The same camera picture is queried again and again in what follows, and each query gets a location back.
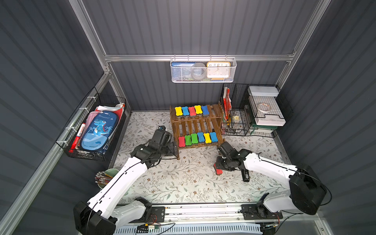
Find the blue eraser top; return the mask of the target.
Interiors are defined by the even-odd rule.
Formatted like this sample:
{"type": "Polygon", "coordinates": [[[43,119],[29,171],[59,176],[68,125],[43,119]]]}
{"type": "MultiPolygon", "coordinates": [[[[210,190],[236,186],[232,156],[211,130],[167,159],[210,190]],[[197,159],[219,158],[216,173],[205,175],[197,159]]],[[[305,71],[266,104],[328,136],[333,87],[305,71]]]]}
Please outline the blue eraser top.
{"type": "Polygon", "coordinates": [[[202,109],[202,116],[209,116],[209,110],[207,106],[201,106],[202,109]]]}
{"type": "Polygon", "coordinates": [[[183,113],[184,117],[189,117],[190,116],[190,112],[189,112],[188,106],[182,107],[182,113],[183,113]]]}

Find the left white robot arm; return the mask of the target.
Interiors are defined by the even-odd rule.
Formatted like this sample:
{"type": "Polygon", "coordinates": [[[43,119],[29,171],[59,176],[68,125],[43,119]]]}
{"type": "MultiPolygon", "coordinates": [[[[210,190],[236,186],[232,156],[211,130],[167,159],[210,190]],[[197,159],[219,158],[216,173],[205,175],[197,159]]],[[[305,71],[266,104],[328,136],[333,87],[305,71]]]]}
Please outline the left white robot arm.
{"type": "Polygon", "coordinates": [[[143,197],[118,207],[119,201],[132,185],[162,160],[177,159],[177,144],[165,126],[159,126],[153,137],[139,145],[115,177],[88,202],[78,202],[73,209],[76,230],[82,235],[112,235],[117,228],[130,222],[155,219],[152,203],[143,197]]]}

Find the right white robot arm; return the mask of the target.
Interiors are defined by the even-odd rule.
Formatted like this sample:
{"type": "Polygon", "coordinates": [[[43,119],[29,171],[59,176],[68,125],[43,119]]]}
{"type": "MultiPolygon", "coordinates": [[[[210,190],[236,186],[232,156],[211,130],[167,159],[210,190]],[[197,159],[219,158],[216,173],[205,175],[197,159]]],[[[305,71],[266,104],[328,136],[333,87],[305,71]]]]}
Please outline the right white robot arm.
{"type": "Polygon", "coordinates": [[[254,171],[272,178],[286,189],[279,193],[265,193],[256,204],[256,213],[266,218],[270,213],[299,211],[315,215],[328,193],[308,165],[291,165],[272,161],[247,149],[237,151],[228,142],[217,148],[219,156],[215,169],[224,171],[254,171]]]}

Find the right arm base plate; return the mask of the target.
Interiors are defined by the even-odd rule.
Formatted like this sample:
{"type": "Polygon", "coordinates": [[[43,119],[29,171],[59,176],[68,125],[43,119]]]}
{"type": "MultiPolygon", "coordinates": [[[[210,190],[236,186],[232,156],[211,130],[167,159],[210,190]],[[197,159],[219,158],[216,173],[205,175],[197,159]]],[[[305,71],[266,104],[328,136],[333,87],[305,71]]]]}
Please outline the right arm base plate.
{"type": "Polygon", "coordinates": [[[271,212],[265,206],[257,206],[256,204],[242,204],[240,213],[245,220],[278,220],[283,218],[281,212],[271,212]]]}

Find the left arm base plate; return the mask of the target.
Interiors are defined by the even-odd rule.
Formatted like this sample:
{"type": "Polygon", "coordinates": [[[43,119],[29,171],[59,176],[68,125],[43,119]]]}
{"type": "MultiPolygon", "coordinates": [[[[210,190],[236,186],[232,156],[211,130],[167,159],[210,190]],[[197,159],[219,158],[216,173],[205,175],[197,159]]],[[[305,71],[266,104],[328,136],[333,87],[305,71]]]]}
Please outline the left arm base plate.
{"type": "Polygon", "coordinates": [[[147,223],[162,223],[165,221],[166,207],[151,207],[147,212],[147,223]]]}

